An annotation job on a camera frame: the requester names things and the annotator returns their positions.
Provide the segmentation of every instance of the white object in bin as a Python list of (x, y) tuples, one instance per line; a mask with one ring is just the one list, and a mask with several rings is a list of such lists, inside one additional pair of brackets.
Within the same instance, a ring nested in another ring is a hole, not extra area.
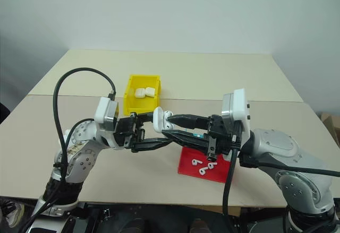
[(197, 159), (192, 159), (192, 161), (191, 161), (191, 164), (192, 164), (193, 166), (196, 166), (198, 163), (199, 163), (199, 164), (202, 164), (203, 162), (200, 161), (200, 160), (197, 160)]
[(210, 162), (210, 163), (208, 163), (208, 168), (213, 169), (214, 165), (217, 165), (217, 162)]
[(156, 107), (153, 118), (154, 130), (157, 133), (162, 133), (162, 130), (173, 130), (174, 124), (167, 121), (167, 118), (172, 115), (171, 111), (163, 111), (161, 107)]
[(136, 91), (134, 92), (134, 96), (138, 99), (145, 98), (145, 89), (144, 88), (137, 88)]
[(206, 170), (208, 169), (208, 167), (204, 167), (204, 168), (200, 168), (199, 170), (198, 170), (198, 172), (200, 173), (200, 175), (205, 175), (206, 174)]
[(155, 96), (155, 88), (151, 88), (151, 87), (146, 87), (145, 88), (145, 95), (149, 96), (149, 97), (154, 97)]

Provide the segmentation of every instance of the red mat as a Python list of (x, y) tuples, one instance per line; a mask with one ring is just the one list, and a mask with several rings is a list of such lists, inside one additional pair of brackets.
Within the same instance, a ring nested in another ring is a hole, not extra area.
[[(196, 159), (202, 161), (202, 164), (192, 165), (192, 160)], [(178, 165), (178, 173), (182, 175), (188, 175), (215, 182), (225, 183), (227, 174), (229, 171), (230, 162), (223, 159), (222, 154), (217, 156), (217, 165), (214, 165), (213, 169), (206, 169), (205, 174), (201, 175), (199, 169), (207, 167), (211, 161), (207, 160), (207, 157), (194, 149), (183, 147), (181, 153), (180, 163)]]

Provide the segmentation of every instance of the yellow bin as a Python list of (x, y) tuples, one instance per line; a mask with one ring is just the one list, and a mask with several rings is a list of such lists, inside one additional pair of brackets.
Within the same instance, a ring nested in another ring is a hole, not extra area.
[[(155, 88), (155, 97), (138, 99), (134, 96), (137, 88)], [(129, 83), (126, 87), (123, 101), (124, 115), (132, 112), (147, 113), (155, 110), (159, 106), (160, 77), (159, 75), (130, 75)]]

